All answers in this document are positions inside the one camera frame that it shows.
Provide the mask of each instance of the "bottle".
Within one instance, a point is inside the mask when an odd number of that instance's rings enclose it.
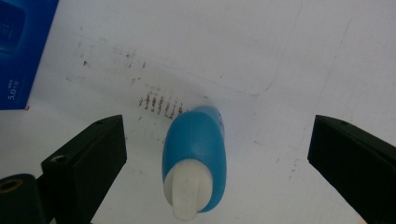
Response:
[[[179,115],[163,146],[163,191],[180,220],[191,220],[220,202],[227,175],[224,126],[213,106]]]

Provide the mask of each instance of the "blue box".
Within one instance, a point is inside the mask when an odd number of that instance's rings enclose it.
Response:
[[[58,0],[0,0],[0,109],[24,109]]]

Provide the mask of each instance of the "white table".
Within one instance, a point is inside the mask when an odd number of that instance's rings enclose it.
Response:
[[[0,111],[0,177],[38,177],[122,114],[129,160],[92,222],[178,223],[161,177],[168,117],[215,105],[227,187],[191,223],[361,223],[306,156],[316,114],[396,144],[395,24],[391,0],[61,0],[30,109]]]

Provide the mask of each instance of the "white nozzle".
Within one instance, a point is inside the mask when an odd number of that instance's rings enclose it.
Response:
[[[166,200],[180,220],[195,218],[210,201],[213,179],[209,169],[197,160],[178,162],[163,183]]]

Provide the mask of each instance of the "bottle cap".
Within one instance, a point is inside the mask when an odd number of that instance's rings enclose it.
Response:
[[[213,179],[209,169],[198,160],[183,160],[169,171],[163,183],[166,200],[180,220],[195,218],[210,201]]]

